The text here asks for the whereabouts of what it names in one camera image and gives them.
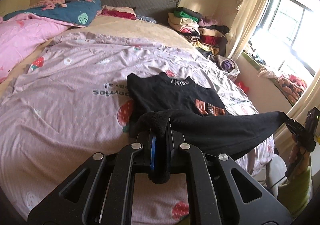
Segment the green right sleeve forearm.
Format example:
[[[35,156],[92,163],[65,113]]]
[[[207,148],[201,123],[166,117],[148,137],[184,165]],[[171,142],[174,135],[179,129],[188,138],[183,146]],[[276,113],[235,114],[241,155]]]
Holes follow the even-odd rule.
[[[277,200],[296,218],[309,203],[309,187],[311,181],[311,167],[299,174],[293,181],[278,187]]]

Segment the right hand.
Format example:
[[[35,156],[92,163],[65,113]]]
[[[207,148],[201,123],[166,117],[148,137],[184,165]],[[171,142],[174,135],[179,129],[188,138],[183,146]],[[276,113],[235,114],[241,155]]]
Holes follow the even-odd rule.
[[[302,159],[300,162],[297,160],[298,153],[302,155]],[[310,162],[310,153],[303,146],[299,147],[295,144],[290,152],[289,162],[298,163],[294,172],[292,173],[293,177],[296,178],[307,170]]]

